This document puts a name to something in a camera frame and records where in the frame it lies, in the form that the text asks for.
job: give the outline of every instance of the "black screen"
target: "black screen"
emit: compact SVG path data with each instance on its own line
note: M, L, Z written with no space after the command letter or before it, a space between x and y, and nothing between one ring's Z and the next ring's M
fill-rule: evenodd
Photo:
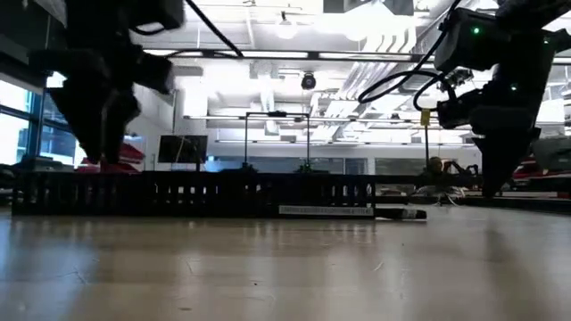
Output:
M161 136L160 163L206 162L208 136Z

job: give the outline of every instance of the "cable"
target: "cable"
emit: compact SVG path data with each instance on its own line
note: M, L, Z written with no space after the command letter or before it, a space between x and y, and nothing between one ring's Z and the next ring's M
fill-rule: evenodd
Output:
M136 34L141 35L141 36L155 36L155 35L162 33L165 30L165 28L158 28L155 30L146 31L146 30L142 30L139 27L134 27L131 30L133 30L133 32L135 32Z
M185 138L183 136L177 136L180 139L180 146L178 147L177 158L175 159L175 163L178 164L178 158L180 157L180 152L182 152L182 146L185 144Z
M444 79L444 76L442 73L437 74L435 72L426 71L426 70L407 70L407 71L397 72L393 75L385 77L385 78L379 80L377 83L379 86L382 86L384 83L387 83L393 79L403 77L403 76L405 76L405 78L410 78L414 75L427 76L427 77L432 78L432 79L430 79L430 81L428 81L428 83L426 83L422 88L420 88L420 90L415 94L415 98L414 98L413 102L414 102L415 109L417 109L418 111L422 111L422 108L420 106L418 106L418 104L416 103L418 98L420 97L420 95L422 95L422 93L424 91L426 91L431 85L433 85L437 81L440 81L443 84L443 87L446 90L446 93L448 94L448 98L452 101L456 100L456 93L454 92L454 89L448 83L448 81L446 81L446 79ZM369 89L367 89L365 92L363 92L362 95L367 95L368 90Z
M456 92L454 92L454 89L452 88L452 86L450 85L450 83L448 83L448 81L446 80L446 74L445 73L440 73L438 75L436 75L436 77L430 79L427 83L425 83L415 94L414 97L412 98L412 105L414 106L414 109L416 109L417 111L422 111L423 109L428 109L428 108L422 108L420 106L418 106L418 99L420 98L420 96L432 85L434 85L436 82L440 81L443 84L448 84L448 86L450 87L450 89L452 90L452 92L454 93L452 96L454 97L454 99L456 99Z
M452 12L454 10L456 10L456 7L458 6L458 4L460 3L461 0L455 0L454 3L452 3L452 5L450 6L450 9L448 9L448 13L446 13L446 17L444 18L443 21L443 30L440 34L440 36L438 37L438 39L436 39L436 41L433 43L433 45L430 47L430 49L428 49L428 51L426 52L426 54L422 57L422 59L420 59L420 61L418 62L418 64L412 69L412 71L419 71L420 68L422 68L422 65L424 65L428 59L432 56L432 54L436 51L436 49L438 48L438 46L440 46L440 44L442 43L442 41L444 40L444 38L446 37L446 35L448 34L448 21L450 19L450 16L452 14ZM410 78L413 76L414 74L410 74L407 77L403 78L401 81L399 81L396 85L391 86L390 88L386 89L385 91L383 91L380 94L377 95L373 95L368 97L369 94L371 94L372 92L374 92L375 90L377 90L379 87L381 87L382 85L384 85L387 82L387 79L390 78L391 76L387 77L387 78L383 78L379 81L377 81L375 84L373 84L372 86L370 86L369 88L365 89L365 91L363 91L359 97L357 98L357 100L359 101L359 103L371 103L374 102L375 100L383 97L384 95L387 95L389 93L391 93L394 89L404 85L404 83L406 83L407 81L410 80Z
M198 5L196 5L192 0L186 0L186 3L194 11L194 13L196 13L198 18L200 18L200 20L204 22L206 27L208 27L208 29L210 29L212 31L212 33L214 33L214 35L216 35L216 37L218 37L220 39L220 41L222 41L225 45L227 45L228 48L232 49L232 51L236 53L236 57L244 58L244 54L242 53L242 51L240 49L238 49L238 47L236 47L236 45L234 45L230 40L228 40L228 38L226 36L224 36L224 34L222 34L222 32L220 32L220 30L218 28L216 28L216 26L214 26L212 21L210 21L210 19L208 19L208 17L206 17L206 15L204 15L204 12L202 10L200 10ZM180 50L178 52L172 53L170 55L170 57L174 57L178 54L182 54L185 52L187 52L187 51L186 50Z

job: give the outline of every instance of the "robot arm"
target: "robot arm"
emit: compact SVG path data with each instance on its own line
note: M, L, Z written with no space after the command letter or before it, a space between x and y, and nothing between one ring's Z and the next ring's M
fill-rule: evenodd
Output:
M169 94L174 86L168 57L145 53L132 43L130 30L151 36L178 29L185 20L186 2L236 57L243 56L192 0L64 1L67 48L32 52L29 64L47 74L59 71L67 78L63 88L49 89L49 94L94 163L119 160L125 128L140 113L133 95L135 83L162 94ZM139 28L150 23L161 27Z
M494 67L484 88L439 102L436 109L443 128L469 124L482 136L475 143L482 152L485 196L500 190L539 137L535 119L553 58L571 48L565 30L542 27L570 9L569 1L506 1L495 17L459 8L445 22L447 35L434 59L438 70Z

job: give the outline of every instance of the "camera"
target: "camera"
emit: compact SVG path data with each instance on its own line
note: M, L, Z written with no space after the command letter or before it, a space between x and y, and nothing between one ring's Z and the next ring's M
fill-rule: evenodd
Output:
M305 75L303 75L303 79L302 79L302 89L303 90L311 90L311 89L315 88L315 86L317 84L318 84L318 82L315 79L315 77L313 77L313 73L306 72Z

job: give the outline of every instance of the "sticker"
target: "sticker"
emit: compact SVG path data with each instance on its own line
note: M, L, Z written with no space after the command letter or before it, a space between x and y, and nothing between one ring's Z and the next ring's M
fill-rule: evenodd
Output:
M329 206L292 206L280 205L279 214L283 215L329 215L329 216L374 216L371 208L329 207Z
M430 110L423 109L420 113L420 125L428 126L430 125Z

